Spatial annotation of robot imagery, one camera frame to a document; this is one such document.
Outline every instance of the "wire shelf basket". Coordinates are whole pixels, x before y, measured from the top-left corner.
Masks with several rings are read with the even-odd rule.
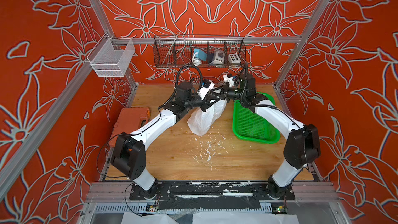
[[[110,39],[101,42],[104,42],[101,49],[88,56],[92,68],[99,77],[123,77],[135,52],[132,39],[124,47],[113,45]]]
[[[182,67],[192,64],[194,49],[200,49],[207,54],[215,50],[224,52],[223,64],[210,64],[202,61],[197,67],[243,67],[246,62],[246,46],[244,37],[211,36],[211,35],[177,35],[155,36],[153,47],[154,63],[156,67]],[[237,53],[240,63],[229,63],[228,54]]]

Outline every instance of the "black mounting plate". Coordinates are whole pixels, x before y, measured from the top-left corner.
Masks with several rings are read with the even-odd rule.
[[[144,194],[141,192],[141,187],[136,185],[133,190],[130,192],[130,200],[155,200],[158,199],[159,194],[160,194],[160,199],[159,200],[170,200],[171,196],[171,188],[172,185],[169,183],[159,183],[158,184],[158,190],[157,194],[153,199],[146,199],[144,197]]]
[[[267,183],[253,183],[251,185],[253,191],[253,197],[256,200],[272,200],[267,195]],[[292,186],[290,185],[286,190],[286,200],[294,200],[296,199],[295,194],[293,193]]]

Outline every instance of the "floral pattern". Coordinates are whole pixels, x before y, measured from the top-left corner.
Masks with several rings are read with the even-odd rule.
[[[280,88],[293,116],[318,127],[317,167],[353,223],[398,222],[398,25],[381,13],[395,1],[331,0]],[[322,104],[306,104],[308,90]]]
[[[29,134],[82,67],[103,31],[88,0],[7,0],[0,8],[7,12],[2,15],[2,30],[12,33],[0,48],[4,95],[0,100],[1,170],[21,144],[28,142]],[[0,203],[0,223],[77,220],[90,183],[98,179],[87,166],[94,164],[93,153],[107,141],[131,93],[126,78],[117,78],[116,83],[112,79],[105,78],[104,83],[90,73]],[[106,103],[108,111],[97,110],[94,117],[89,116],[103,97],[102,87],[113,102]],[[62,143],[62,148],[54,149],[55,143]]]
[[[221,34],[251,37],[300,36],[318,0],[100,0],[118,37]],[[259,83],[272,83],[288,56],[291,44],[247,45],[253,74]],[[130,66],[136,81],[145,84],[172,83],[175,68],[156,68],[152,47],[140,44],[137,62]],[[176,50],[181,59],[186,48]],[[213,80],[231,69],[204,72]]]
[[[94,103],[92,112],[99,107],[105,106],[106,116],[108,121],[110,121],[109,112],[111,111],[113,101],[116,101],[123,107],[126,107],[131,93],[130,84],[124,81],[122,78],[116,80],[114,77],[105,77],[103,92],[106,94],[106,96]]]

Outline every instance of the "green plastic tray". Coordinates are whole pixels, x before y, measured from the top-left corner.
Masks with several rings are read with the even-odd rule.
[[[275,100],[272,96],[267,93],[261,94],[265,95],[273,104],[275,104]],[[242,107],[240,102],[236,102],[234,104],[232,131],[238,139],[260,143],[274,144],[281,138],[280,132],[273,125],[263,117],[260,117],[249,109]]]

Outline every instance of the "white plastic bag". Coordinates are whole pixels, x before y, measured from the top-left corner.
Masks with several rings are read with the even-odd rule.
[[[213,106],[202,112],[199,107],[196,108],[188,119],[188,126],[193,133],[198,136],[205,135],[211,125],[218,119],[226,106],[225,100],[219,100]]]

